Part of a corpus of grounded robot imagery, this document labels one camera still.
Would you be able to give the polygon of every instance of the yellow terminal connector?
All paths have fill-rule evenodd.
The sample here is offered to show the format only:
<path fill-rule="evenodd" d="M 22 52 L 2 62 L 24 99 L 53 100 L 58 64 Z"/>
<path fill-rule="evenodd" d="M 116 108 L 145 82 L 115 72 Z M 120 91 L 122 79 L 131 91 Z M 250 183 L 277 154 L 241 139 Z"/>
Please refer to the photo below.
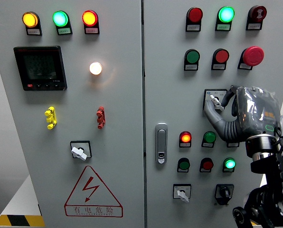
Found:
<path fill-rule="evenodd" d="M 57 119 L 56 119 L 56 112 L 55 112 L 55 108 L 54 107 L 49 107 L 46 111 L 45 111 L 45 116 L 47 116 L 47 123 L 50 123 L 47 128 L 49 130 L 53 129 L 56 124 L 57 124 Z"/>

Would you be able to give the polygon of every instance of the warning sign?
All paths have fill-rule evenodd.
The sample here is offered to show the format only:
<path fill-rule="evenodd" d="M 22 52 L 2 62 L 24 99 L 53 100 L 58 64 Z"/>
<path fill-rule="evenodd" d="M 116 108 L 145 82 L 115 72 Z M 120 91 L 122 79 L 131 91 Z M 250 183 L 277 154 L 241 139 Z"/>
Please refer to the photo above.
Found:
<path fill-rule="evenodd" d="M 67 216 L 123 217 L 123 207 L 91 166 L 86 166 L 65 203 Z"/>

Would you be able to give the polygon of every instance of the white indicator light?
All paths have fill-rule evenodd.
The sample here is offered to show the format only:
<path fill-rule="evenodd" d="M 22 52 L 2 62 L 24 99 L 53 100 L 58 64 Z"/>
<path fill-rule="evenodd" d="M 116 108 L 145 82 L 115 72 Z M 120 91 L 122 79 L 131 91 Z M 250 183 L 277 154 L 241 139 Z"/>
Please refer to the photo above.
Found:
<path fill-rule="evenodd" d="M 93 75 L 99 75 L 101 73 L 102 69 L 103 69 L 102 65 L 98 62 L 94 62 L 90 65 L 90 72 Z"/>

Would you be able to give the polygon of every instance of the white wall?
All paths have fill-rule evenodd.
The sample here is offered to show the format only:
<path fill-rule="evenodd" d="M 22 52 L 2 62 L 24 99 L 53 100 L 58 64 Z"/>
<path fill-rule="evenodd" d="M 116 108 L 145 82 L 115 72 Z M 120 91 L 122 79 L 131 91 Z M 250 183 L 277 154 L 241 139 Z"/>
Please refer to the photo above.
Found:
<path fill-rule="evenodd" d="M 0 76 L 0 213 L 27 176 L 27 164 Z"/>

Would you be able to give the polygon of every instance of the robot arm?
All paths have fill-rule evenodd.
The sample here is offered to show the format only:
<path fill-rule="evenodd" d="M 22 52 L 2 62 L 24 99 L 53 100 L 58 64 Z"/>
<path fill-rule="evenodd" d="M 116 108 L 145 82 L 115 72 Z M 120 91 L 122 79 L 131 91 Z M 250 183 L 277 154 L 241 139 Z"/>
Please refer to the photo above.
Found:
<path fill-rule="evenodd" d="M 251 171 L 266 174 L 267 180 L 267 185 L 251 191 L 244 208 L 234 208 L 236 224 L 251 228 L 252 220 L 263 228 L 283 227 L 283 135 L 278 102 L 263 89 L 231 86 L 221 105 L 226 107 L 233 96 L 234 121 L 225 121 L 211 101 L 205 101 L 204 114 L 222 140 L 246 142 L 247 156 L 253 159 Z"/>

